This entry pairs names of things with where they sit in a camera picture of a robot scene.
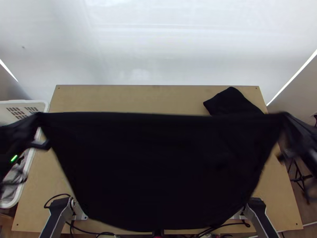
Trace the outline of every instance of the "wooden tabletop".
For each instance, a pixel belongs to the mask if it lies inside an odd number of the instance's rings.
[[[263,112],[266,106],[258,86],[235,86]],[[228,86],[115,86],[115,85],[59,85],[51,101],[50,112],[64,111],[113,111],[139,113],[166,113],[207,115],[203,102]],[[294,193],[284,165],[275,157],[276,147],[268,159],[254,197],[263,199],[267,215],[276,230],[302,229],[302,221]],[[29,178],[20,198],[12,230],[41,232],[49,217],[44,203],[60,193],[72,194],[68,181],[60,168],[53,150],[37,151]],[[75,226],[93,232],[115,234],[144,234],[121,230],[88,219],[76,221]],[[200,230],[167,230],[166,234],[197,234]],[[219,233],[254,232],[242,225],[226,226]],[[69,233],[66,225],[64,233]]]

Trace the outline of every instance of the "green led light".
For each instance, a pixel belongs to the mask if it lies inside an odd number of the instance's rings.
[[[13,163],[17,159],[17,155],[13,156],[13,158],[10,160],[11,163]]]

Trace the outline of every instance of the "white laundry basket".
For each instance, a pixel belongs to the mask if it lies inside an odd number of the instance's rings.
[[[49,104],[46,101],[39,100],[10,100],[0,101],[0,125],[8,125],[18,120],[28,117],[36,112],[48,112]],[[36,132],[35,139],[40,137],[40,129]],[[25,157],[19,166],[24,174],[28,174],[34,157],[35,149],[29,149],[25,152]],[[14,176],[15,171],[10,171],[5,179]],[[2,191],[0,198],[0,208],[6,209],[13,207],[19,201],[25,184],[17,186],[7,186]]]

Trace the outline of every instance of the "black garment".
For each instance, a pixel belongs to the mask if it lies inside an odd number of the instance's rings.
[[[229,87],[204,102],[210,115],[260,113],[262,111],[247,100],[236,88]]]
[[[39,113],[84,212],[136,231],[218,226],[252,195],[283,114]]]

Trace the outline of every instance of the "white backdrop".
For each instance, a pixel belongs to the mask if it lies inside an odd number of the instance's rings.
[[[32,99],[56,84],[259,85],[317,49],[315,0],[0,0],[0,59]]]

